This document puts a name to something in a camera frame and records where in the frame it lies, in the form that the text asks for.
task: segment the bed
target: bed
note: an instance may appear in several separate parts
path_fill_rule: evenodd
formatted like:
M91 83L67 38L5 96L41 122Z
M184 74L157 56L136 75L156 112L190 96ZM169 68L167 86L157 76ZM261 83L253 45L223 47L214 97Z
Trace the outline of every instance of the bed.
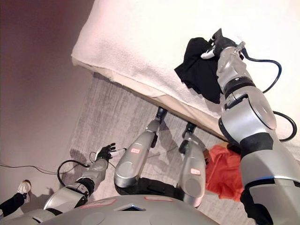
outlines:
M300 122L298 52L293 42L300 34L297 0L95 0L72 52L72 61L108 77L156 105L222 136L218 118L221 104L214 104L182 84L174 69L183 62L188 41L208 40L220 27L246 42L250 57L275 59L282 77L266 94L271 107ZM260 89L269 86L276 66L247 62ZM277 120L280 138L291 133ZM300 159L300 136L287 147Z

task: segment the white towel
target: white towel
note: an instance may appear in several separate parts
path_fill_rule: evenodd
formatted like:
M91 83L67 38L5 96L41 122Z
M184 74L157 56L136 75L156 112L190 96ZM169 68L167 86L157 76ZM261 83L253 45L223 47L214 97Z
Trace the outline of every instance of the white towel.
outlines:
M208 40L220 27L230 29L246 42L250 57L275 59L282 64L282 77L266 97L273 110L299 124L299 8L297 0L96 0L72 57L110 69L219 117L222 106L187 89L174 69L183 62L191 38ZM262 90L277 74L272 64L247 61L247 65ZM291 132L282 121L278 123L279 137ZM291 145L300 158L300 135Z

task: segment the black pants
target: black pants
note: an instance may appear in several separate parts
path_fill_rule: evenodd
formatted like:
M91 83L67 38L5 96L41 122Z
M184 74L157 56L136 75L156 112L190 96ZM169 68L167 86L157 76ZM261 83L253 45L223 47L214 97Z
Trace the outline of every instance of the black pants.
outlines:
M20 193L15 194L12 198L8 199L0 205L3 216L6 217L16 211L21 205L24 204L24 196Z

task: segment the white sneaker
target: white sneaker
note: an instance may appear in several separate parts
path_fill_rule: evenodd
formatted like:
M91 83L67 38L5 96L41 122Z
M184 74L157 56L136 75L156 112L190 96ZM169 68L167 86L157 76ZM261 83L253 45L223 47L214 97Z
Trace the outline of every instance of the white sneaker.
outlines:
M18 193L22 194L25 199L25 203L30 202L30 195L29 192L31 191L31 183L29 180L23 180L19 187L18 187Z

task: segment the gray carpet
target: gray carpet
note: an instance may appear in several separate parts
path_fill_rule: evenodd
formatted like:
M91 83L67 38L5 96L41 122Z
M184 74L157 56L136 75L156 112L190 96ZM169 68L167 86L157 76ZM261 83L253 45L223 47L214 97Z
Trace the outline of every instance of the gray carpet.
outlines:
M91 151L97 151L113 142L116 142L117 149L128 147L144 131L156 111L156 106L120 85L113 84L100 75L94 76L72 140L71 158L89 162ZM156 147L150 150L143 177L176 185L182 165L178 147L186 124L184 120L167 114L165 122L160 126ZM208 149L221 142L198 128L195 134ZM119 153L110 161L112 164L118 163L122 151ZM71 183L81 172L82 168L77 166L73 173L65 175L63 179L67 184ZM90 202L118 195L114 189L113 173L114 168L109 165L105 181L94 192ZM253 220L247 218L240 202L219 200L213 193L206 192L199 210L222 225L254 224Z

